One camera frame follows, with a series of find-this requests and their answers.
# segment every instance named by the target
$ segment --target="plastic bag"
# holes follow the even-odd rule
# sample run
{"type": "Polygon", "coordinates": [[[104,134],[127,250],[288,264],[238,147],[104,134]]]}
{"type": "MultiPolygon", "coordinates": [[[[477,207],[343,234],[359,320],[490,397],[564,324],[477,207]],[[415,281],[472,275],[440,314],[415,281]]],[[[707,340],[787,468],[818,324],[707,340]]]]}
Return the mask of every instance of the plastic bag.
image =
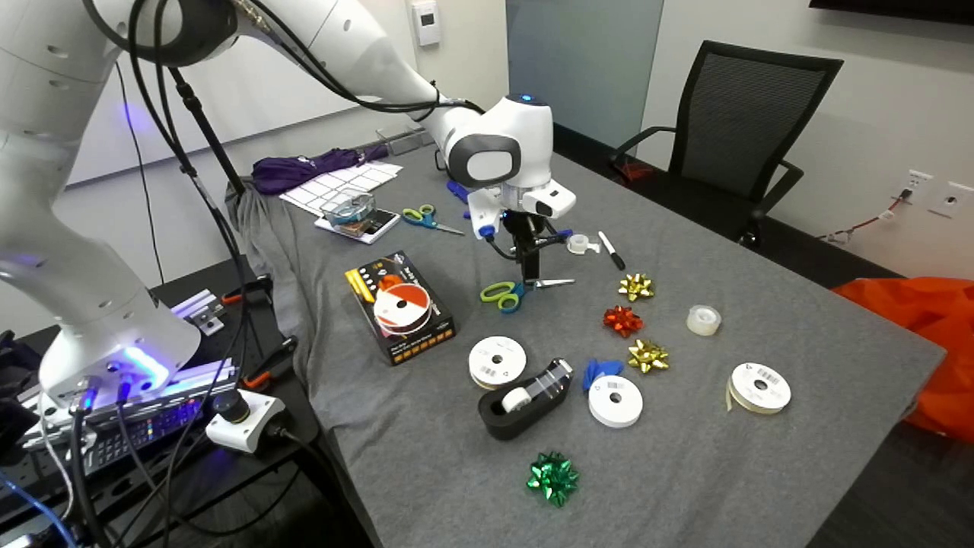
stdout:
{"type": "Polygon", "coordinates": [[[945,350],[907,419],[974,442],[974,283],[936,278],[852,281],[837,293],[945,350]]]}

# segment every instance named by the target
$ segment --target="pen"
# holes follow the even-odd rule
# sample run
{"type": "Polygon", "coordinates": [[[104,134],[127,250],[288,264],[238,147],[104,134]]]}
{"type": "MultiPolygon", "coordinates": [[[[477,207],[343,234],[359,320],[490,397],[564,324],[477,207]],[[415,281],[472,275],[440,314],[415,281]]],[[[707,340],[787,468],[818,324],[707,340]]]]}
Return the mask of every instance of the pen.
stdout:
{"type": "Polygon", "coordinates": [[[599,241],[606,244],[613,262],[618,270],[628,270],[628,262],[616,252],[613,241],[606,239],[606,230],[599,230],[599,241]]]}

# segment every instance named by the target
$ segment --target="whiteboard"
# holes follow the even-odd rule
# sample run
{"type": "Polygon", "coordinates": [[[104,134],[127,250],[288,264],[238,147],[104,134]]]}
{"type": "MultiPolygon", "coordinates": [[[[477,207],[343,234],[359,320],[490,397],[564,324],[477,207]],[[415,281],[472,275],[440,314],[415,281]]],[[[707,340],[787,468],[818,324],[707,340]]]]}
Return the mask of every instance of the whiteboard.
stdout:
{"type": "MultiPolygon", "coordinates": [[[[384,4],[379,9],[371,9],[371,13],[379,17],[398,55],[411,67],[416,67],[416,49],[407,33],[406,4],[384,4]]],[[[153,162],[172,157],[172,153],[154,130],[154,121],[136,90],[136,83],[132,75],[132,61],[124,55],[117,55],[117,67],[124,75],[127,101],[120,101],[120,84],[113,69],[88,118],[88,128],[79,143],[67,182],[88,182],[107,173],[136,168],[136,154],[135,154],[127,121],[124,121],[124,103],[144,150],[144,162],[153,164],[153,162]]],[[[144,75],[154,98],[154,67],[144,63],[144,75]]],[[[211,61],[201,61],[194,67],[185,67],[183,75],[201,98],[203,113],[223,143],[234,143],[264,130],[280,130],[299,121],[352,109],[352,103],[336,98],[327,88],[310,80],[299,63],[291,63],[288,59],[282,59],[280,52],[273,52],[271,45],[253,37],[241,37],[229,52],[218,52],[211,61]]],[[[194,118],[185,113],[183,98],[176,95],[172,84],[167,84],[167,95],[170,95],[172,121],[180,128],[185,153],[206,150],[203,134],[197,130],[194,118]]]]}

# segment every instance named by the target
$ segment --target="box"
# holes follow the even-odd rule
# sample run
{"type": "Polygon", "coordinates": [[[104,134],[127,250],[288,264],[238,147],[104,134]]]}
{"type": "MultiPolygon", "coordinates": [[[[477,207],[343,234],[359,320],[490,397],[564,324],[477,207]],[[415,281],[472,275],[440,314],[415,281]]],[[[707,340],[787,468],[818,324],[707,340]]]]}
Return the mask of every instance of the box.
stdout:
{"type": "Polygon", "coordinates": [[[440,307],[440,299],[433,293],[433,286],[421,278],[421,270],[411,264],[411,260],[403,250],[343,270],[343,281],[350,283],[373,340],[384,348],[384,354],[393,364],[403,364],[403,363],[407,363],[407,360],[427,354],[428,348],[444,345],[455,336],[453,318],[440,307]],[[415,327],[398,327],[384,318],[388,299],[398,299],[398,293],[403,294],[407,294],[407,293],[422,294],[421,304],[406,310],[406,314],[416,318],[415,327]]]}

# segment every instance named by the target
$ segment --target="black office chair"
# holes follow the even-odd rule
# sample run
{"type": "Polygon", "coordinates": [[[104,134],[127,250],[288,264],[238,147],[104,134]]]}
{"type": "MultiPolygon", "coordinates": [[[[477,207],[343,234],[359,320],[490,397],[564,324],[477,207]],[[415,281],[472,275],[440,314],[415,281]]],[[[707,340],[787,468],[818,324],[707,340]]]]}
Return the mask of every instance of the black office chair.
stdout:
{"type": "Polygon", "coordinates": [[[839,67],[833,59],[702,43],[676,128],[639,130],[613,153],[613,171],[632,182],[629,150],[657,130],[676,130],[668,171],[639,192],[745,246],[761,246],[761,220],[802,176],[784,153],[839,67]]]}

